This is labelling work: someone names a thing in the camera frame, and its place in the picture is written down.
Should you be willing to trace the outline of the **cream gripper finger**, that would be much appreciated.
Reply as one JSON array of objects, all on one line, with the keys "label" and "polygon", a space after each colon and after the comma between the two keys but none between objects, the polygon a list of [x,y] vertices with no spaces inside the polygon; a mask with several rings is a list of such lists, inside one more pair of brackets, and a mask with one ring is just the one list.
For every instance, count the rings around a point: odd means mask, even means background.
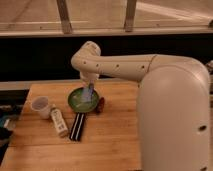
[{"label": "cream gripper finger", "polygon": [[83,97],[86,97],[86,95],[87,95],[87,83],[82,83],[82,88],[83,88],[83,90],[82,90],[82,96]]},{"label": "cream gripper finger", "polygon": [[93,92],[94,92],[94,84],[90,83],[89,84],[89,100],[92,100]]}]

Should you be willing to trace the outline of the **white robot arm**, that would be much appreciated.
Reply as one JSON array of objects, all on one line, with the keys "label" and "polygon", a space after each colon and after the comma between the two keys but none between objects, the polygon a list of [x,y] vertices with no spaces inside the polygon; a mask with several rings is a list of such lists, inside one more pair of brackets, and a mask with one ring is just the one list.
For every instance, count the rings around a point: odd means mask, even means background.
[{"label": "white robot arm", "polygon": [[71,57],[85,82],[106,75],[138,83],[138,136],[143,171],[212,171],[210,75],[183,56],[101,55],[88,41]]}]

